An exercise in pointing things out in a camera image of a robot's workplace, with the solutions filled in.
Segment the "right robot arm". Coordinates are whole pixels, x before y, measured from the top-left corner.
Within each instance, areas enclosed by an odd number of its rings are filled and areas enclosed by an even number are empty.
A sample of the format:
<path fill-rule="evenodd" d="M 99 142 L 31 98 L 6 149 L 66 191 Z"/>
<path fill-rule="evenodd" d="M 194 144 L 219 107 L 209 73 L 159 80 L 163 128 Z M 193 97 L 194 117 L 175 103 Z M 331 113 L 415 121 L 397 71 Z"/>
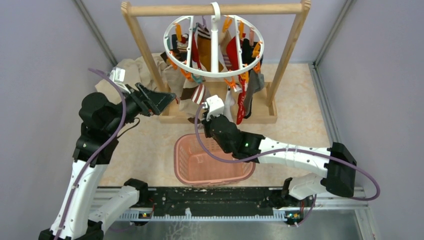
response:
<path fill-rule="evenodd" d="M 221 150 L 235 160 L 307 171 L 304 176 L 284 181 L 281 199 L 287 206 L 325 192 L 343 198 L 354 196 L 357 161 L 342 143 L 333 142 L 330 148 L 283 143 L 262 134 L 241 131 L 224 115 L 203 119 L 201 123 L 205 137 L 214 139 Z"/>

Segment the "grey sock with striped cuff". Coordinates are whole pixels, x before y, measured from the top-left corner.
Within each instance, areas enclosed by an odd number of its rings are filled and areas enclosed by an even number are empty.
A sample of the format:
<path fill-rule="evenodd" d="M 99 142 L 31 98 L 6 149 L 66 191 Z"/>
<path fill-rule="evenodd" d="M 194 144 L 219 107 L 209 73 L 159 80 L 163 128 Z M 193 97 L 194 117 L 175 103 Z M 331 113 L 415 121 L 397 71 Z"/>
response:
<path fill-rule="evenodd" d="M 195 123 L 195 115 L 199 105 L 209 95 L 209 91 L 203 83 L 186 80 L 183 84 L 182 93 L 179 99 L 179 111 L 183 112 L 187 120 Z"/>

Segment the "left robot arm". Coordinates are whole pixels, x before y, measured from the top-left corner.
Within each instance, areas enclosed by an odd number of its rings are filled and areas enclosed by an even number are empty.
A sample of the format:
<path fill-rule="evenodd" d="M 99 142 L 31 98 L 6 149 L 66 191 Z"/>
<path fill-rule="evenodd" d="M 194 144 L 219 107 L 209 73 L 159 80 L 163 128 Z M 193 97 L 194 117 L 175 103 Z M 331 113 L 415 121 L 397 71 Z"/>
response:
<path fill-rule="evenodd" d="M 41 240 L 101 240 L 110 226 L 131 207 L 153 204 L 146 182 L 130 178 L 110 200 L 91 212 L 91 205 L 119 140 L 118 133 L 137 116 L 160 115 L 176 98 L 174 93 L 150 90 L 138 83 L 112 103 L 101 92 L 81 103 L 80 137 L 73 153 L 72 173 L 56 220 L 39 234 Z"/>

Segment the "white sock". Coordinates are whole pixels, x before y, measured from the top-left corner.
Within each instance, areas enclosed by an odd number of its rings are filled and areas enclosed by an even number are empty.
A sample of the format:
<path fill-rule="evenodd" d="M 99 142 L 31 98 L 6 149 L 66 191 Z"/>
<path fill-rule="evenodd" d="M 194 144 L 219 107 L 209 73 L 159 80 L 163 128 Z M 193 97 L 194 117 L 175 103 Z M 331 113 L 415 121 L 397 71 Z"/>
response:
<path fill-rule="evenodd" d="M 225 100 L 224 100 L 223 114 L 232 123 L 234 122 L 234 120 L 233 120 L 233 115 L 231 112 L 231 107 L 235 104 L 236 102 L 235 102 L 235 99 L 233 98 L 232 90 L 231 88 L 228 88 L 226 91 Z"/>

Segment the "wooden hanger rack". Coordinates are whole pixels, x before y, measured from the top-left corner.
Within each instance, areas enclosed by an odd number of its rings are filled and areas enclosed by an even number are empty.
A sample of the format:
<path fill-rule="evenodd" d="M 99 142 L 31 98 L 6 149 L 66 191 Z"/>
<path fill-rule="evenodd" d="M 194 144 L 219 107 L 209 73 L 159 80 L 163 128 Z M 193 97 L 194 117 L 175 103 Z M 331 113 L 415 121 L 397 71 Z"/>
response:
<path fill-rule="evenodd" d="M 274 124 L 275 96 L 301 33 L 311 2 L 281 4 L 151 5 L 121 4 L 122 15 L 159 91 L 173 102 L 159 116 L 165 124 L 191 124 L 207 97 L 219 96 L 236 124 Z M 244 15 L 294 15 L 272 81 L 265 76 L 265 39 Z M 173 16 L 154 55 L 139 17 Z"/>

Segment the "red patterned sock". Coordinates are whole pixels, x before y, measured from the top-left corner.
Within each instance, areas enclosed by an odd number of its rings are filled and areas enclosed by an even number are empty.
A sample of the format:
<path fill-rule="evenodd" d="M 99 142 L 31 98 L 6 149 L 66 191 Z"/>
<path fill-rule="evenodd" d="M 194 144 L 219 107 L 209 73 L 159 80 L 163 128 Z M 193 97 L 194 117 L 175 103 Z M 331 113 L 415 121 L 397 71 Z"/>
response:
<path fill-rule="evenodd" d="M 240 88 L 241 92 L 238 95 L 237 99 L 237 116 L 236 116 L 236 124 L 240 125 L 246 115 L 246 108 L 245 108 L 245 99 L 246 99 L 246 93 L 247 93 L 247 83 L 245 79 L 240 78 Z"/>

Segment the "pink plastic laundry basket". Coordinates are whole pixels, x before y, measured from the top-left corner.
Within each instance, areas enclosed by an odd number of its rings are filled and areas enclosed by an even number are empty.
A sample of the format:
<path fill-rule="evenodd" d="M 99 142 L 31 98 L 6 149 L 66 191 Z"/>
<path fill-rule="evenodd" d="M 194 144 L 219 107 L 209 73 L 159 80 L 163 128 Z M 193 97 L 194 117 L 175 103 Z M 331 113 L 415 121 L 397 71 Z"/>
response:
<path fill-rule="evenodd" d="M 174 174 L 184 185 L 209 187 L 236 184 L 255 171 L 253 162 L 226 163 L 209 156 L 195 134 L 181 136 L 174 145 Z"/>

